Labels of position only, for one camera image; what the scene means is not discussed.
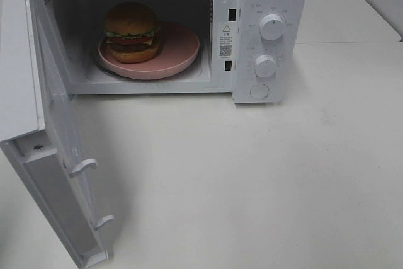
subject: toy hamburger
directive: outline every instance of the toy hamburger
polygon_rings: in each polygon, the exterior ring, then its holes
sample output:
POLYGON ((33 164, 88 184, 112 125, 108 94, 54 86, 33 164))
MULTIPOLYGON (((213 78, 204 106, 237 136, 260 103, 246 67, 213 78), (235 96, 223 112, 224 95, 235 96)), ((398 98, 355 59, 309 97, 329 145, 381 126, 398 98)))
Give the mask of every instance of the toy hamburger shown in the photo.
POLYGON ((122 63, 137 63, 155 57, 161 45, 155 14, 141 3, 121 3, 105 16, 106 44, 110 54, 122 63))

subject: burger patty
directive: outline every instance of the burger patty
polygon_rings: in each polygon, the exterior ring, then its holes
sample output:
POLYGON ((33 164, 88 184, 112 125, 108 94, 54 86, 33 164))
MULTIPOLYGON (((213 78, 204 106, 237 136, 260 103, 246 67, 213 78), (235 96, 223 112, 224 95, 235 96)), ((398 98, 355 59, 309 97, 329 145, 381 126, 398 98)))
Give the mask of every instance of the burger patty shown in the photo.
POLYGON ((117 43, 109 43, 109 47, 113 50, 116 50, 121 53, 133 53, 133 52, 141 52, 151 47, 151 45, 147 44, 132 44, 132 45, 123 45, 117 43))

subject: white microwave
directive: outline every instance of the white microwave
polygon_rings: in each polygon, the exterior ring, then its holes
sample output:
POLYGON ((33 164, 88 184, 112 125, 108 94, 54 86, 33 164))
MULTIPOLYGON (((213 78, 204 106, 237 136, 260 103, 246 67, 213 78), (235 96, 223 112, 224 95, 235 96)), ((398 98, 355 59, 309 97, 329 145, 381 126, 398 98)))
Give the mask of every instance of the white microwave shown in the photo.
POLYGON ((3 0, 0 143, 79 268, 108 258, 70 108, 76 94, 232 93, 235 103, 277 102, 305 0, 3 0), (103 18, 135 1, 191 28, 193 63, 160 80, 99 66, 103 18))

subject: pink plate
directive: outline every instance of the pink plate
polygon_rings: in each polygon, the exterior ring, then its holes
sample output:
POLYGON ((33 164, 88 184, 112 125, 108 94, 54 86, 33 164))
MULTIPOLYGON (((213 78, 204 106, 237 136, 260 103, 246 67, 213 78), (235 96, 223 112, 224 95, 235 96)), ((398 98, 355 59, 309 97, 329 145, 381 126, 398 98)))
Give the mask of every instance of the pink plate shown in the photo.
POLYGON ((162 43, 158 54, 151 60, 140 63, 116 61, 106 48, 106 39, 98 45, 102 65, 121 75, 138 80, 155 80, 173 76, 196 59, 200 42, 189 28, 172 22, 162 22, 159 36, 162 43))

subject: microwave door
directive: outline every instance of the microwave door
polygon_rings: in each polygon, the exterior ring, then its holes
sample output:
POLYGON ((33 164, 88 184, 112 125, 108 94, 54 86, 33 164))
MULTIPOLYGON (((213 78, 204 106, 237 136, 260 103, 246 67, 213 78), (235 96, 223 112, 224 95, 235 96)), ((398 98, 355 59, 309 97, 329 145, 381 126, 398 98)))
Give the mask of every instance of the microwave door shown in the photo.
POLYGON ((108 258, 47 0, 3 0, 0 146, 79 268, 108 258))

